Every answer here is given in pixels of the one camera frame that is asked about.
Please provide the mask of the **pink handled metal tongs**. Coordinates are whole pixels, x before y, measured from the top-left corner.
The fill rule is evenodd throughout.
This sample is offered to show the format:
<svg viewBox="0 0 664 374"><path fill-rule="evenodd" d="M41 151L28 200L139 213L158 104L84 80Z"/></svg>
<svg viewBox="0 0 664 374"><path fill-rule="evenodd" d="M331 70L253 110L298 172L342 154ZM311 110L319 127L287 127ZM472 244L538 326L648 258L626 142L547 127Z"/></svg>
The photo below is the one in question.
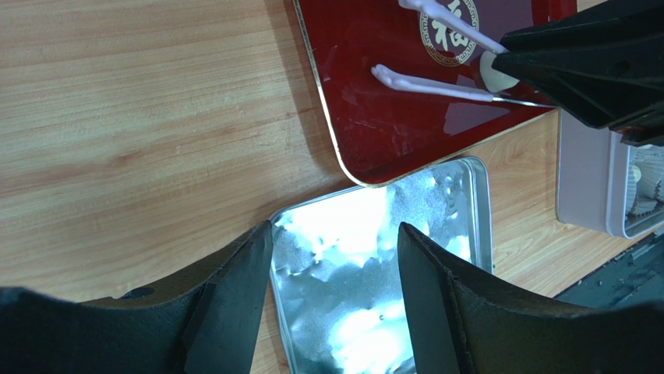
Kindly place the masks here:
<svg viewBox="0 0 664 374"><path fill-rule="evenodd" d="M504 55L508 52L501 43L476 30L473 26L455 16L448 8L436 1L400 0L398 5L404 9L420 12L421 14L428 16L430 19L442 23L442 25L446 26L448 29L460 34L462 37L468 38L470 41L473 41L480 47L484 48L485 51L491 51L496 56ZM482 90L479 88L458 86L417 76L400 74L381 64L373 66L371 68L371 73L384 86L397 91L434 94L487 103L500 102L537 108L552 107L551 104L540 104L515 100L509 97L501 97L500 93L503 91L499 93L490 93L487 89Z"/></svg>

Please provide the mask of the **red lacquer tray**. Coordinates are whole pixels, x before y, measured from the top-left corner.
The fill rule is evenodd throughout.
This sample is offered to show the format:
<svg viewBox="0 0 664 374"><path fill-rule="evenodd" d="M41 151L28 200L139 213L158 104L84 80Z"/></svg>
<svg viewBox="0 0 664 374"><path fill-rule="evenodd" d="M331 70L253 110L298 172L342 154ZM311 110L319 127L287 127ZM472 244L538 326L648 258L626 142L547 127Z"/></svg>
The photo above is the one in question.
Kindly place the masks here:
<svg viewBox="0 0 664 374"><path fill-rule="evenodd" d="M482 49L396 1L297 1L295 10L337 158L360 185L383 185L546 113L520 84L514 103L392 90L375 65L479 88Z"/></svg>

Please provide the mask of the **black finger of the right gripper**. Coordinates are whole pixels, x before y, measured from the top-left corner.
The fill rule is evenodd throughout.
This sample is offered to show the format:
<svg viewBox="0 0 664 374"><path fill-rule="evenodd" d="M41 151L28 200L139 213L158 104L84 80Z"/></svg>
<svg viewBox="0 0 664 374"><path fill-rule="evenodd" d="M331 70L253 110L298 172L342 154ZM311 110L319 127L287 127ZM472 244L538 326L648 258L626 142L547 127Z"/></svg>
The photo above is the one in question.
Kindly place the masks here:
<svg viewBox="0 0 664 374"><path fill-rule="evenodd" d="M663 145L663 60L600 49L511 52L493 68L539 90L592 129L631 146Z"/></svg>
<svg viewBox="0 0 664 374"><path fill-rule="evenodd" d="M662 1L605 1L573 16L505 34L503 57L590 52L610 58L663 56Z"/></svg>

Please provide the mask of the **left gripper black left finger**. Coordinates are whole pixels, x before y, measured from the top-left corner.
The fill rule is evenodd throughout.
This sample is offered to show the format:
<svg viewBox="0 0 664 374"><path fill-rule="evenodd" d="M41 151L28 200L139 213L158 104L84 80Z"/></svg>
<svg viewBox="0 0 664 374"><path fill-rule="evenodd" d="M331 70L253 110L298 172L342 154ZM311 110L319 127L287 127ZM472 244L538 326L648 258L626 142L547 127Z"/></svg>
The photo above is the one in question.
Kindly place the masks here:
<svg viewBox="0 0 664 374"><path fill-rule="evenodd" d="M70 302L1 289L4 373L247 373L272 257L263 221L121 298Z"/></svg>

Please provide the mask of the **pink metal tin box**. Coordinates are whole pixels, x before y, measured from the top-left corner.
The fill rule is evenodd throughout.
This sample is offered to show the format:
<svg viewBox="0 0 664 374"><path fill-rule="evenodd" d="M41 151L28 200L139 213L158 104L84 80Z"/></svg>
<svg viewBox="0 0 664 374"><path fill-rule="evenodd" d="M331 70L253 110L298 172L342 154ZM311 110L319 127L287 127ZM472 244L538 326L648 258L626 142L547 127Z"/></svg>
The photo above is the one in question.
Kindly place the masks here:
<svg viewBox="0 0 664 374"><path fill-rule="evenodd" d="M652 196L637 193L630 166L656 181ZM628 146L608 129L591 129L560 114L556 215L612 236L635 238L663 225L663 148Z"/></svg>

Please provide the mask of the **white rectangular chocolate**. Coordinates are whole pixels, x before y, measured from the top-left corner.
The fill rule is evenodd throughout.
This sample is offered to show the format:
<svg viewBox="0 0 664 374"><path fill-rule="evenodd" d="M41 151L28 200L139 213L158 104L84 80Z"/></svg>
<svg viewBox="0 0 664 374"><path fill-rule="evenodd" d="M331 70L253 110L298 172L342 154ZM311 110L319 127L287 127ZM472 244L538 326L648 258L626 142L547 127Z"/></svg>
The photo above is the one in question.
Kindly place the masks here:
<svg viewBox="0 0 664 374"><path fill-rule="evenodd" d="M644 174L643 170L636 164L630 166L630 175L634 180L636 191L641 196L652 196L656 188L656 181L652 179L649 173Z"/></svg>

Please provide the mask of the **white heart chocolate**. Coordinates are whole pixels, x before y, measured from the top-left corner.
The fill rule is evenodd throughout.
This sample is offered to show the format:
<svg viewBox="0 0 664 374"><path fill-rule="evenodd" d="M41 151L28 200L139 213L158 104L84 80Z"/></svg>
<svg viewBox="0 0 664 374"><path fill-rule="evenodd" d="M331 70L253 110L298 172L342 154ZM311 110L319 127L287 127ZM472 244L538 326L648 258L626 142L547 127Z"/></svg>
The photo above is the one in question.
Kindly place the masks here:
<svg viewBox="0 0 664 374"><path fill-rule="evenodd" d="M495 70L492 63L496 55L491 51L484 51L480 57L479 71L486 89L493 94L509 90L520 83L519 79Z"/></svg>

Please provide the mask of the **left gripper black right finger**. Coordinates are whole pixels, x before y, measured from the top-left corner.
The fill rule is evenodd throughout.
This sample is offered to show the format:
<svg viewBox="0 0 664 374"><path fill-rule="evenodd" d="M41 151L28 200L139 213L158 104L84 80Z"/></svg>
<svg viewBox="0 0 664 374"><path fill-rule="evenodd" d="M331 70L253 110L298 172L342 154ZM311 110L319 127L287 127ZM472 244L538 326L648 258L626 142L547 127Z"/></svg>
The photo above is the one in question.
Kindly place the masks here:
<svg viewBox="0 0 664 374"><path fill-rule="evenodd" d="M663 304L593 309L506 282L399 227L398 269L419 373L660 373Z"/></svg>

